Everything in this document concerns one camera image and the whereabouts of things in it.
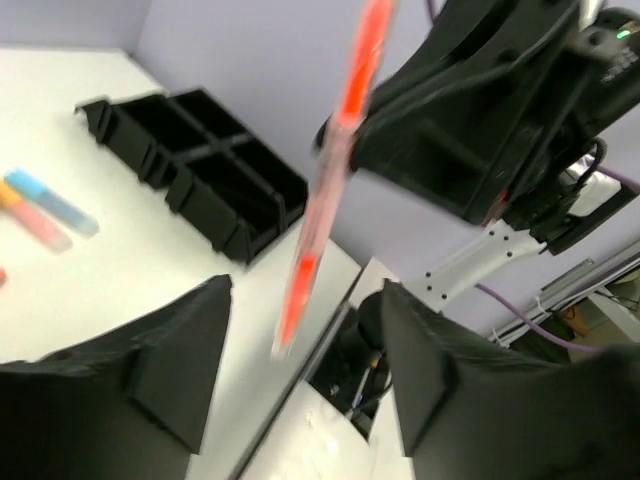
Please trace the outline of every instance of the blue marker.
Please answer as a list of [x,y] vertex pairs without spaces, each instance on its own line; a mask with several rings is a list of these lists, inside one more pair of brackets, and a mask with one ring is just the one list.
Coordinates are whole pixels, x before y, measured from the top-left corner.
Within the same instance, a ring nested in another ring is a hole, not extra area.
[[14,170],[6,175],[4,180],[24,198],[39,205],[43,210],[80,233],[87,236],[98,233],[98,223],[93,218],[85,215],[64,198],[49,190],[46,185],[24,170]]

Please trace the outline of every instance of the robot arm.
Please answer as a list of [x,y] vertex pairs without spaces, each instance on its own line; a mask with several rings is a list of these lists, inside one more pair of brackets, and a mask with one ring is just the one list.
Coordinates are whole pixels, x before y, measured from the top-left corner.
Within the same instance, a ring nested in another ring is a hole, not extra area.
[[374,92],[353,169],[472,224],[502,218],[552,254],[576,244],[637,196],[617,185],[588,215],[574,207],[595,171],[576,179],[576,162],[602,161],[597,136],[640,102],[640,16],[599,3],[449,0]]

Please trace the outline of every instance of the black divided tray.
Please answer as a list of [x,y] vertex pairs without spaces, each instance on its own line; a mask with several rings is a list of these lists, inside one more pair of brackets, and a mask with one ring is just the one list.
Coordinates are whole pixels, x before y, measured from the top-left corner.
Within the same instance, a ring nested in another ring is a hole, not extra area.
[[302,216],[307,182],[206,91],[77,107],[89,132],[214,250],[249,263]]

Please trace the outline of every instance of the white tabletop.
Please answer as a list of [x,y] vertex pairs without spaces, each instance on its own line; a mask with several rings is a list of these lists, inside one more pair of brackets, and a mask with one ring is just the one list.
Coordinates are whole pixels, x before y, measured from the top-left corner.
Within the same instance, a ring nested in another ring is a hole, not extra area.
[[21,167],[94,216],[100,233],[71,235],[55,255],[0,215],[0,361],[43,355],[116,328],[217,274],[231,274],[233,306],[203,455],[190,480],[222,480],[338,305],[359,267],[330,244],[299,342],[269,358],[297,232],[248,271],[179,216],[164,192],[139,184],[96,145],[74,106],[160,86],[119,51],[0,49],[0,173]]
[[300,382],[242,480],[371,480],[375,457],[351,422]]

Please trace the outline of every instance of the white metal bracket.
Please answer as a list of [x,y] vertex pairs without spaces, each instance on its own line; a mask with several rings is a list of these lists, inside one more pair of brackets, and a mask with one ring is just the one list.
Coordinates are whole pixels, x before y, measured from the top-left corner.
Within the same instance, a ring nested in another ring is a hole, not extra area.
[[529,231],[514,231],[499,220],[487,227],[467,248],[426,276],[403,282],[405,288],[434,312],[488,275],[505,265],[541,253],[546,243],[540,243]]
[[613,294],[605,287],[598,289],[600,294],[589,295],[596,307],[605,314],[634,343],[640,342],[640,320],[628,308],[612,300]]

